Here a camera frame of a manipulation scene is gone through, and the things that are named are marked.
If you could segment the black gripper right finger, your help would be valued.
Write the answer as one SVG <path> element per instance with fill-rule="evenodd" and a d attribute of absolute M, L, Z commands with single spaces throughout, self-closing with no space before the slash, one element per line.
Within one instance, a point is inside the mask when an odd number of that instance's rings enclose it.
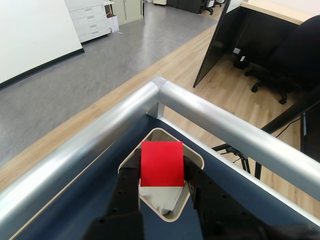
<path fill-rule="evenodd" d="M 187 156 L 184 180 L 204 240 L 274 240 L 271 229 L 246 210 Z"/>

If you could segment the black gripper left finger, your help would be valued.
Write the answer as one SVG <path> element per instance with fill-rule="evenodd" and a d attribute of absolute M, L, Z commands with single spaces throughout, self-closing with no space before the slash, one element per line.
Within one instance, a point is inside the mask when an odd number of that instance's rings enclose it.
<path fill-rule="evenodd" d="M 105 214 L 92 221 L 84 240 L 143 240 L 144 222 L 140 211 L 139 180 L 141 150 L 120 167 Z"/>

